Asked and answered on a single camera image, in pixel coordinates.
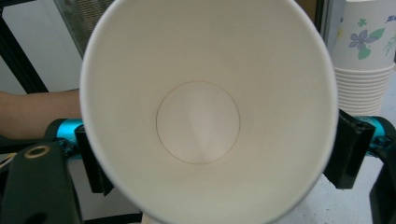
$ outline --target white paper cup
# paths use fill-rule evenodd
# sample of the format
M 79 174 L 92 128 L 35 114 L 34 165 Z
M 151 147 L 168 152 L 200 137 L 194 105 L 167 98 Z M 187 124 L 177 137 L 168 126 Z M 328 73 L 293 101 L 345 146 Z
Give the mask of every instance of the white paper cup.
M 343 69 L 337 66 L 334 66 L 334 71 L 341 74 L 351 74 L 351 75 L 374 75 L 374 74 L 382 74 L 386 73 L 392 69 L 396 68 L 395 62 L 390 62 L 386 64 L 384 67 L 378 69 L 371 69 L 371 70 L 356 70 L 356 69 Z
M 343 105 L 339 104 L 339 107 L 346 111 L 352 116 L 374 116 L 378 115 L 381 105 L 378 106 L 365 106 L 365 105 Z
M 388 71 L 386 73 L 380 73 L 380 74 L 343 74 L 343 73 L 337 73 L 335 72 L 337 77 L 343 77 L 347 79 L 353 79 L 353 80 L 360 80 L 360 79 L 372 79 L 372 80 L 378 80 L 381 78 L 388 77 L 392 71 Z
M 342 87 L 338 88 L 339 92 L 346 93 L 346 94 L 351 94 L 351 95 L 357 95 L 359 97 L 367 97 L 367 96 L 378 96 L 382 95 L 386 91 L 387 87 L 382 87 L 374 90 L 363 90 L 363 89 L 358 89 L 358 88 L 348 88 L 344 89 Z
M 346 106 L 346 107 L 348 107 L 348 106 L 351 106 L 351 107 L 353 107 L 353 106 L 364 106 L 364 107 L 372 107 L 372 108 L 376 108 L 377 106 L 379 106 L 379 105 L 381 105 L 381 103 L 382 103 L 382 101 L 378 101 L 378 102 L 376 102 L 374 105 L 372 105 L 372 103 L 371 102 L 353 102 L 353 103 L 351 103 L 351 102 L 349 102 L 349 101 L 344 101 L 344 100 L 342 100 L 342 99 L 338 99 L 339 100 L 339 104 L 340 105 L 342 105 L 342 106 Z
M 348 100 L 350 102 L 376 102 L 382 99 L 382 94 L 378 95 L 361 95 L 361 94 L 349 94 L 338 92 L 339 99 Z
M 183 161 L 162 140 L 172 133 L 195 158 L 206 155 L 199 148 L 218 151 L 224 142 L 212 130 L 229 123 L 217 125 L 224 113 L 212 108 L 225 102 L 209 103 L 213 94 L 190 84 L 224 92 L 239 114 L 237 139 L 217 161 Z M 196 104 L 183 104 L 189 100 Z M 81 107 L 114 185 L 162 223 L 278 219 L 322 173 L 338 120 L 330 57 L 292 0 L 115 1 L 84 55 Z M 183 112 L 182 124 L 160 124 L 172 111 Z
M 332 62 L 349 70 L 375 70 L 391 64 L 396 45 L 396 1 L 346 0 Z
M 347 96 L 340 96 L 339 99 L 340 103 L 343 105 L 367 105 L 367 106 L 375 106 L 382 102 L 381 97 L 373 97 L 370 100 L 367 98 L 360 98 L 356 99 L 354 97 L 347 97 Z
M 387 86 L 389 83 L 388 78 L 384 78 L 383 80 L 378 80 L 376 82 L 356 82 L 353 79 L 347 79 L 341 77 L 337 77 L 336 80 L 337 80 L 338 88 L 340 87 L 372 88 L 373 85 L 375 85 L 374 88 L 376 88 L 378 86 Z

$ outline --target stack of paper cups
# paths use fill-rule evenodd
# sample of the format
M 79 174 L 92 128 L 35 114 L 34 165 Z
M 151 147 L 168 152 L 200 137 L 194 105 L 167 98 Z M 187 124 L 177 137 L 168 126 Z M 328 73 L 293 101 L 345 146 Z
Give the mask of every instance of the stack of paper cups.
M 339 106 L 353 116 L 378 115 L 393 72 L 395 0 L 346 0 L 332 62 Z

